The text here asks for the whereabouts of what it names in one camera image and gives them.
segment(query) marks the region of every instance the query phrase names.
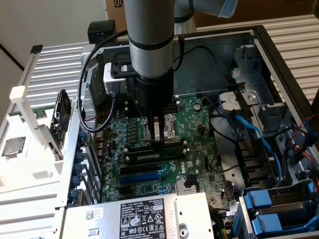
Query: cardboard box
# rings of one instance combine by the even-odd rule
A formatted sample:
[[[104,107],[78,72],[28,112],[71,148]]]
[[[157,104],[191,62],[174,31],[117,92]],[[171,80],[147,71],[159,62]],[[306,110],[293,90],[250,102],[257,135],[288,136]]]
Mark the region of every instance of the cardboard box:
[[[197,27],[211,26],[312,14],[316,3],[317,0],[239,0],[231,18],[218,18],[199,12],[194,16]],[[124,0],[106,0],[106,6],[109,19],[115,20],[116,31],[126,30]]]
[[[115,20],[116,32],[127,30],[124,0],[105,0],[109,20]]]

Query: black box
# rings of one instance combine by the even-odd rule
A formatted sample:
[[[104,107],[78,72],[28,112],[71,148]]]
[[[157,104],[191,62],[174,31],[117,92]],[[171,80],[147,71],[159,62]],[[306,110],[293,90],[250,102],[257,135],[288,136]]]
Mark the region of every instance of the black box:
[[[103,39],[108,38],[116,33],[115,21],[94,21],[90,23],[88,29],[88,37],[90,44],[98,44]]]

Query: white wall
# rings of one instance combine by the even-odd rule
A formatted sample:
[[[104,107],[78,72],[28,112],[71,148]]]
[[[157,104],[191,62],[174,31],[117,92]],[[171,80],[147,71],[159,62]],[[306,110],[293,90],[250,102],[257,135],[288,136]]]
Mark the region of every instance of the white wall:
[[[103,1],[0,0],[0,43],[25,66],[33,45],[86,42],[90,22],[106,19]],[[1,51],[0,124],[9,104],[4,99],[21,74]]]

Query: chip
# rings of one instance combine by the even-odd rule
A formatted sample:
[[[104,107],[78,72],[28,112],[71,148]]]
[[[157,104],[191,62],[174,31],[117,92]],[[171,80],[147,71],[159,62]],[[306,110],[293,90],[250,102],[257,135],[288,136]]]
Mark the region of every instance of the chip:
[[[22,153],[25,137],[11,138],[5,142],[2,157],[13,156]]]
[[[188,161],[187,162],[187,166],[188,166],[188,168],[192,168],[193,167],[193,162],[192,161]]]
[[[215,181],[215,176],[214,176],[214,175],[210,175],[210,176],[209,176],[209,181],[210,181],[210,182]]]
[[[189,124],[189,127],[190,127],[190,128],[196,128],[196,124],[195,124],[195,123],[190,123],[190,124]]]

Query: robotic arm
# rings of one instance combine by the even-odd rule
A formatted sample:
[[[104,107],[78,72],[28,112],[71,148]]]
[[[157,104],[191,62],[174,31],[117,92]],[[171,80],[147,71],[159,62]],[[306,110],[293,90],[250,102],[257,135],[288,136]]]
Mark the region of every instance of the robotic arm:
[[[188,24],[194,10],[230,17],[237,1],[125,0],[132,66],[140,75],[135,78],[137,100],[149,112],[152,144],[164,142],[163,109],[173,96],[174,23]]]

